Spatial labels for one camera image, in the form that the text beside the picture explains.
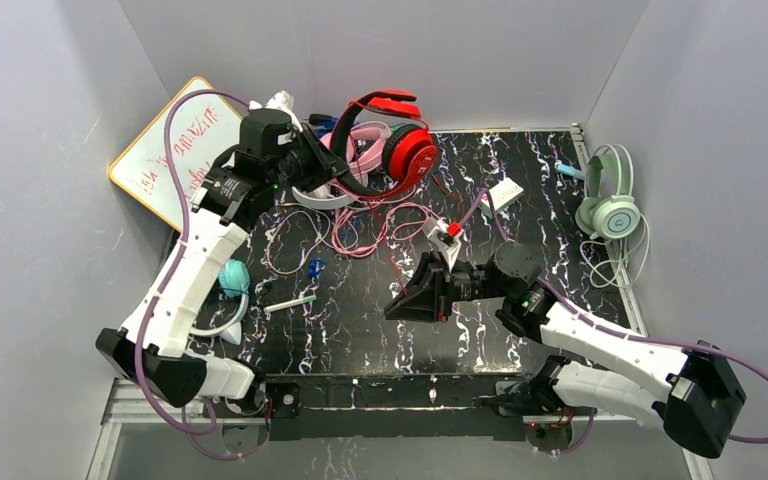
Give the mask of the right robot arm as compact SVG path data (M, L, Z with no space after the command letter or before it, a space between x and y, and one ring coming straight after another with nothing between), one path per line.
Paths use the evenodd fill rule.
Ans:
M657 343L574 305L542 278L543 265L518 242L489 259L447 263L422 254L402 291L385 307L388 320L448 319L456 302L500 298L496 318L510 333L563 350L521 387L479 397L498 410L590 407L661 428L685 450L721 456L746 394L722 351L704 341Z

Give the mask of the teal white cat-ear headphones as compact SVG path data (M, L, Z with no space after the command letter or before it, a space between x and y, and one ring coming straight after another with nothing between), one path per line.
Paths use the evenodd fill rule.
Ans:
M241 322L250 304L251 278L249 271L242 261L230 259L220 269L217 281L220 290L226 297L239 301L236 310L224 323L208 329L192 327L190 334L197 337L219 336L226 342L240 345L243 338Z

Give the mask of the pink headphones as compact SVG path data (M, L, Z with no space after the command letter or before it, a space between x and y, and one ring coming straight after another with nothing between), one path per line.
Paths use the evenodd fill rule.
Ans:
M346 159L350 171L363 185L368 175L382 165L386 142L394 129L382 121L367 121L353 126L347 140Z

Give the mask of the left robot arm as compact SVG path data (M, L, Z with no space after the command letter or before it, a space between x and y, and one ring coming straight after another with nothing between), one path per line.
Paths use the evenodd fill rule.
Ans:
M247 364L188 347L199 311L222 267L248 239L281 188L315 189L349 171L343 150L322 143L290 116L256 109L239 141L220 153L192 198L178 241L150 290L118 328L104 328L96 350L121 376L173 407L197 397L240 400L260 383Z

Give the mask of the red headphones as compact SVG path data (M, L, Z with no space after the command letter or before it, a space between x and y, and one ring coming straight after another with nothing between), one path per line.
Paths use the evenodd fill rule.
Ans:
M352 193L368 200L383 200L402 193L416 185L434 166L438 148L431 138L428 123L415 105L415 94L402 90L376 90L350 102L340 115L337 124L354 124L364 110L389 117L409 120L394 130L386 142L382 155L382 167L394 185L386 191L366 187L365 193Z

